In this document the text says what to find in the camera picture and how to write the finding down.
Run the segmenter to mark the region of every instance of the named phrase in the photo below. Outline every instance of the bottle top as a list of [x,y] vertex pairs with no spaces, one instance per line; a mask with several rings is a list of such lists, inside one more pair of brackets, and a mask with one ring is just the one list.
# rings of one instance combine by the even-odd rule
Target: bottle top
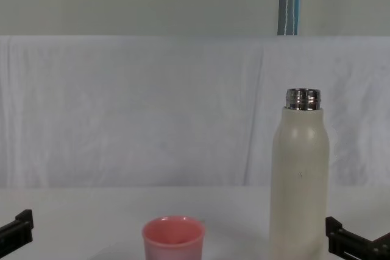
[[321,91],[313,88],[290,88],[286,94],[286,108],[291,110],[319,110]]

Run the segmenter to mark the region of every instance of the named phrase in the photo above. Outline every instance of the white bottle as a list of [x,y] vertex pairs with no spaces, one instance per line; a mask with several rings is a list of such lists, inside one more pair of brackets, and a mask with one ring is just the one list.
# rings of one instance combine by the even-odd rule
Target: white bottle
[[325,242],[329,140],[320,91],[290,89],[274,136],[271,260],[317,260]]

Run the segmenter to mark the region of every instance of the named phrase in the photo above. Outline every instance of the white fabric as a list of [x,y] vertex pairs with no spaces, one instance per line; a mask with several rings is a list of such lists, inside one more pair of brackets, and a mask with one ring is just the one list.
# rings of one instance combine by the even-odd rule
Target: white fabric
[[0,38],[0,186],[270,182],[287,88],[322,90],[330,182],[389,184],[390,38]]

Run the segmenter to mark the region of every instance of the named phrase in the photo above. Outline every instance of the pink cup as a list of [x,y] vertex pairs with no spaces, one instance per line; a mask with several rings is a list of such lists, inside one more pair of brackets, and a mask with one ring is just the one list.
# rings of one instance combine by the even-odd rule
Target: pink cup
[[146,260],[201,260],[205,228],[187,216],[166,216],[148,222],[142,236]]

